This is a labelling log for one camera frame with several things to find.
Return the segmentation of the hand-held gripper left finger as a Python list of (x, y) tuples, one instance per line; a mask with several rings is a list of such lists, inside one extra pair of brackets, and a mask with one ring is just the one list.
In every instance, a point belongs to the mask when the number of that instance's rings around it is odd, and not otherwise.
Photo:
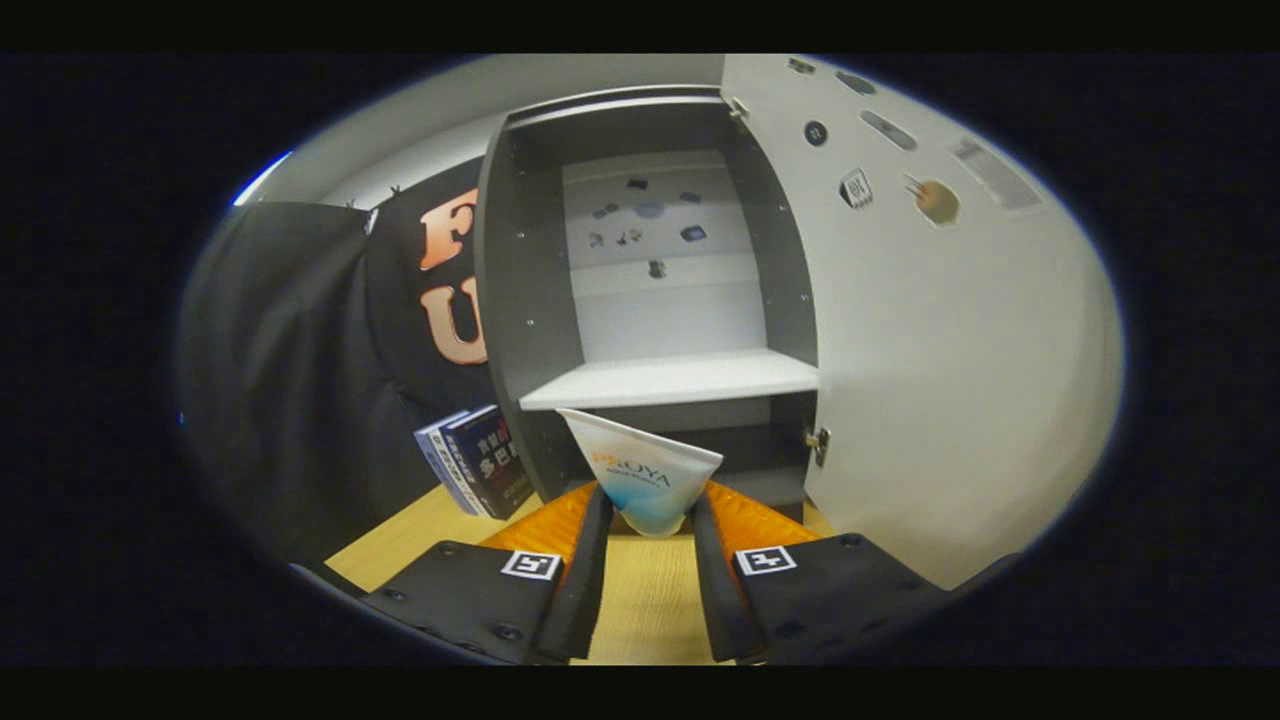
[(593, 642), (614, 505), (593, 480), (477, 543), (440, 541), (360, 607), (462, 664), (566, 665)]

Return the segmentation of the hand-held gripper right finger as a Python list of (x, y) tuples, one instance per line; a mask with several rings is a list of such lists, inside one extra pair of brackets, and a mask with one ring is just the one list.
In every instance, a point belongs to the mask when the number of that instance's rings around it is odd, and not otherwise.
[(717, 482), (690, 521), (717, 662), (856, 662), (950, 598), (869, 538), (820, 536)]

